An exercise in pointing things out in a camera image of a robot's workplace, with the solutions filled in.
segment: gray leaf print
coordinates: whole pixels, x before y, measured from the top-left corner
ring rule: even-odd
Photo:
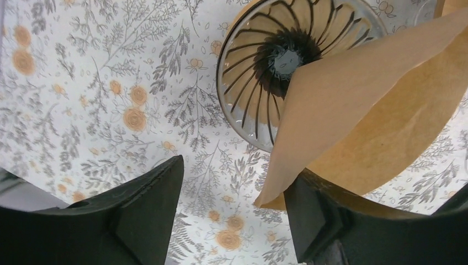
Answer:
[[[13,154],[13,167],[11,168],[11,172],[16,176],[22,176],[23,178],[28,177],[28,164],[23,159],[22,152],[15,152]]]
[[[62,134],[62,141],[60,146],[62,152],[60,153],[60,170],[66,172],[72,169],[71,161],[79,158],[77,146],[79,145],[79,130],[73,124],[70,124],[70,129]]]
[[[183,143],[190,141],[190,147],[195,152],[199,148],[204,149],[210,142],[207,135],[201,129],[204,127],[228,126],[217,97],[198,85],[203,76],[196,76],[195,83],[181,91],[179,98],[168,104],[164,117],[174,127],[179,127],[178,135]]]
[[[454,152],[452,139],[448,136],[449,127],[446,126],[432,144],[408,168],[411,172],[430,169],[438,160]]]
[[[10,130],[1,129],[0,135],[2,138],[6,136],[6,139],[13,141],[19,146],[24,146],[27,151],[31,151],[33,147],[28,135],[26,134],[28,125],[22,120],[22,115],[23,113],[20,111],[13,111],[9,108],[0,108],[0,121],[2,123],[2,127],[7,128],[8,124],[13,124]],[[5,153],[12,151],[12,147],[8,142],[9,141],[5,140],[0,143],[0,151]]]
[[[410,209],[410,205],[419,200],[418,203],[432,202],[441,187],[447,187],[456,178],[460,166],[452,161],[442,172],[431,171],[424,174],[420,180],[413,185],[413,192],[407,193],[400,198],[398,209]]]
[[[460,148],[466,150],[465,159],[464,159],[464,168],[465,168],[465,172],[468,173],[468,130],[462,130],[460,132],[458,142],[461,143]]]
[[[51,150],[55,149],[56,146],[51,141],[51,137],[59,136],[57,129],[54,127],[54,119],[52,118],[52,110],[57,106],[55,103],[49,108],[44,118],[34,123],[33,128],[40,132],[40,136],[34,140],[34,145],[40,148],[39,150],[39,162],[43,166],[44,174],[49,177],[55,175],[52,169],[51,163],[54,163],[54,156]]]
[[[166,36],[170,30],[168,24],[179,14],[175,3],[165,0],[156,0],[150,5],[147,5],[147,1],[144,0],[126,0],[122,10],[124,11],[123,24],[116,23],[110,33],[104,37],[103,46],[108,58],[100,69],[107,67],[112,71],[122,68],[125,63],[117,63],[113,66],[108,63],[117,53],[126,57],[143,53],[146,49],[145,41],[156,41]],[[134,72],[133,69],[118,73],[122,75]]]
[[[180,74],[181,56],[186,55],[188,44],[190,43],[190,29],[180,26],[179,35],[174,39],[170,36],[163,42],[163,49],[159,53],[161,65],[153,71],[153,80],[151,84],[151,94],[166,90],[166,73],[169,71],[169,77]]]
[[[187,218],[182,213],[176,213],[174,218],[174,224],[172,226],[172,236],[169,242],[169,250],[167,257],[172,258],[178,264],[183,262],[187,258],[188,253],[194,253],[194,247],[197,245],[187,233],[187,229],[190,229],[191,224],[184,221]]]
[[[215,167],[214,162],[221,164]],[[215,189],[220,185],[222,174],[232,168],[232,159],[226,150],[220,148],[219,142],[213,152],[200,151],[190,170],[191,176],[184,179],[182,192],[192,201],[184,206],[184,211],[199,217],[206,216],[215,207]]]
[[[63,46],[61,43],[55,44],[55,53],[57,53],[58,58],[57,61],[62,67],[63,70],[65,70],[68,73],[68,76],[72,80],[75,80],[75,65],[73,62],[67,62],[67,50],[65,46]]]
[[[95,91],[96,94],[93,99],[89,100],[89,105],[91,106],[91,110],[89,115],[93,118],[93,121],[89,123],[87,130],[90,135],[94,135],[96,133],[96,128],[100,126],[100,114],[101,112],[107,113],[107,105],[105,104],[104,100],[109,98],[109,91],[108,89],[104,88],[104,83],[101,80],[101,76],[99,74],[99,70],[97,70],[96,61],[93,59],[94,65],[96,67],[96,73],[94,74],[93,81],[88,85],[88,89]]]
[[[282,215],[284,215],[284,213],[282,211],[255,208],[253,212],[255,213],[255,216],[260,217],[260,219],[267,224],[271,224],[273,222],[277,224],[283,223]]]
[[[463,96],[463,99],[461,100],[460,105],[458,106],[457,114],[458,113],[465,114],[467,108],[468,108],[468,97],[465,95]]]
[[[131,137],[126,137],[124,128],[118,125],[111,128],[108,122],[104,123],[98,135],[102,140],[107,141],[108,151],[118,154],[119,159],[128,158],[133,165],[139,168],[141,173],[147,172],[148,158],[146,154],[149,146],[155,143],[154,141],[143,141],[134,134]]]
[[[86,160],[81,163],[81,171],[88,178],[85,189],[104,192],[127,181],[117,164],[121,157],[111,159]]]
[[[262,190],[263,183],[265,183],[265,179],[267,177],[267,170],[268,170],[268,165],[270,162],[270,154],[269,153],[264,153],[262,155],[262,159],[265,160],[265,163],[262,164],[262,169],[263,172],[260,174],[260,176],[255,180],[255,189],[257,191]]]
[[[45,0],[44,4],[45,4],[45,9],[47,10],[47,15],[55,12],[56,10],[55,0]]]
[[[195,34],[197,35],[197,37],[199,37],[199,35],[196,32],[194,20],[195,20],[196,15],[198,14],[198,8],[200,7],[202,3],[203,3],[203,0],[192,0],[192,1],[183,0],[182,2],[182,6],[185,9],[188,9],[190,11],[190,19],[192,20],[193,30]]]
[[[137,72],[135,61],[132,59],[124,59],[122,63],[118,62],[112,66],[106,66],[112,76],[123,77],[126,75],[134,75]]]
[[[33,8],[31,9],[31,13],[33,14],[33,22],[31,27],[33,28],[32,32],[35,35],[38,35],[41,31],[45,31],[46,29],[46,20],[42,16],[44,12],[44,4],[41,2],[36,2],[33,4]]]
[[[268,265],[283,264],[286,256],[289,255],[289,249],[286,247],[289,241],[291,239],[286,237],[275,240],[272,243],[272,250],[262,254],[264,261],[268,262]]]
[[[112,0],[83,1],[84,17],[72,17],[70,26],[72,32],[67,40],[77,48],[81,56],[86,55],[89,47],[100,49],[102,40],[98,36],[104,35],[107,24],[113,21],[118,12],[118,5]]]
[[[231,192],[237,196],[240,195],[241,188],[251,185],[257,176],[254,166],[260,160],[260,152],[249,144],[246,153],[248,153],[247,160],[244,160],[244,157],[237,159],[234,163],[235,174],[231,175]]]

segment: fern pattern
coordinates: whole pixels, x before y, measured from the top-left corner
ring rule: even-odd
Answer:
[[[297,264],[286,214],[252,206],[270,155],[217,98],[222,42],[250,0],[5,2],[0,167],[73,203],[183,155],[169,259]],[[394,34],[427,0],[367,2]],[[433,144],[366,197],[433,212],[468,182],[467,119],[465,95]]]

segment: floral tablecloth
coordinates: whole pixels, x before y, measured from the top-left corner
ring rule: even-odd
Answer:
[[[182,154],[169,258],[297,264],[285,213],[252,206],[269,155],[236,135],[216,97],[216,60],[247,2],[7,0],[0,166],[72,203]],[[369,0],[390,34],[406,27],[393,2]],[[434,144],[367,197],[431,213],[460,189],[467,106],[465,98]]]

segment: pour-over coffee dripper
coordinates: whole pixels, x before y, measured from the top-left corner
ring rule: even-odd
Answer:
[[[228,122],[270,152],[293,72],[385,35],[363,0],[250,3],[233,23],[218,60],[217,93]]]

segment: paper coffee filter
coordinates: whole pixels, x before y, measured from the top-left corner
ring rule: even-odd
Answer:
[[[297,69],[255,205],[284,209],[305,167],[359,195],[408,167],[468,87],[467,25],[462,9]]]

